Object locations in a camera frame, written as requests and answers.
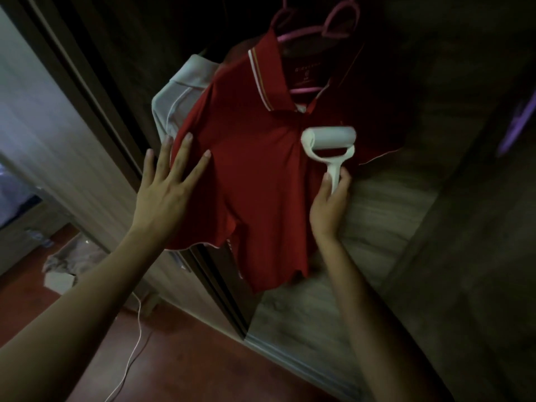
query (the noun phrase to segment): left hand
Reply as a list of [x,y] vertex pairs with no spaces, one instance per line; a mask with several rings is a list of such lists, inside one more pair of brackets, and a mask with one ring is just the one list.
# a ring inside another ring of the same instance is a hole
[[191,133],[184,137],[171,169],[169,160],[173,138],[168,136],[163,142],[156,171],[153,165],[154,152],[152,149],[147,150],[130,234],[141,234],[164,244],[177,233],[191,193],[211,157],[211,152],[206,151],[190,175],[181,182],[192,139]]

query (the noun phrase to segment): clothes hanger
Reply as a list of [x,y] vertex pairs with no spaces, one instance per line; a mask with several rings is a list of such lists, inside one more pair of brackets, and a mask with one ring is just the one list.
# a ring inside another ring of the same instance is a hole
[[[355,18],[354,18],[352,29],[349,32],[331,30],[330,26],[331,26],[333,19],[337,16],[338,13],[340,13],[341,11],[345,9],[351,9],[354,12]],[[270,26],[272,28],[284,27],[291,21],[292,17],[296,14],[297,11],[298,10],[296,8],[289,8],[287,6],[287,0],[283,0],[283,7],[274,15],[270,23]],[[343,0],[339,2],[335,7],[333,7],[331,12],[327,16],[324,25],[314,25],[314,26],[304,27],[304,28],[290,31],[288,33],[278,36],[277,41],[279,43],[284,43],[289,40],[295,40],[297,38],[308,36],[308,35],[313,35],[315,33],[321,34],[322,37],[328,38],[328,39],[335,39],[335,40],[345,39],[345,38],[350,37],[352,32],[357,27],[360,15],[361,15],[361,10],[359,8],[359,5],[355,2],[355,0]],[[322,87],[306,87],[306,88],[291,89],[289,90],[289,92],[290,94],[303,94],[303,93],[320,92],[322,89],[323,89]]]

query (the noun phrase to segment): lint roller handle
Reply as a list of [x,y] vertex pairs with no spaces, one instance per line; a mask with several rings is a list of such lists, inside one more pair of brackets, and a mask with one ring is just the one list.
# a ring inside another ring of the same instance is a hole
[[329,163],[327,165],[327,173],[331,176],[331,193],[333,193],[339,185],[340,166],[340,163]]

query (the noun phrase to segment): wardrobe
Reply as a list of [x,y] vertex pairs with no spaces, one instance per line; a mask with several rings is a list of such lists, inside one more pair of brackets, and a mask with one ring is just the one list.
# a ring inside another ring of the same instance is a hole
[[[288,0],[319,20],[338,1]],[[536,1],[357,2],[372,41],[406,82],[412,125],[404,149],[354,175],[345,247],[456,400],[531,400],[533,121],[505,155],[496,148],[536,87]],[[89,202],[91,222],[67,189],[60,194],[50,182],[51,195],[112,250],[128,227],[143,152],[160,147],[153,96],[191,54],[218,62],[266,32],[281,0],[7,0],[2,7],[25,53],[63,96],[76,132],[92,141],[58,136],[66,144],[58,152],[79,149],[88,169],[99,164],[118,213]],[[27,179],[46,180],[24,164],[24,153],[0,149]],[[64,163],[54,171],[65,173]],[[99,183],[73,185],[99,192]],[[110,215],[105,231],[99,220]],[[198,245],[165,252],[146,280],[168,302],[339,399],[366,400],[322,260],[316,254],[310,262],[309,278],[256,295],[227,246]]]

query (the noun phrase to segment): white lint roller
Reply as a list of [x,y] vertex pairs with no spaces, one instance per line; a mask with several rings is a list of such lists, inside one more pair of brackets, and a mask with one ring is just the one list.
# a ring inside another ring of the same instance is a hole
[[[344,161],[354,156],[356,134],[353,127],[311,127],[307,128],[301,136],[303,149],[307,156],[327,165],[327,172],[331,175],[331,193],[339,184],[340,167]],[[314,153],[320,149],[347,148],[346,153],[340,156],[322,158]]]

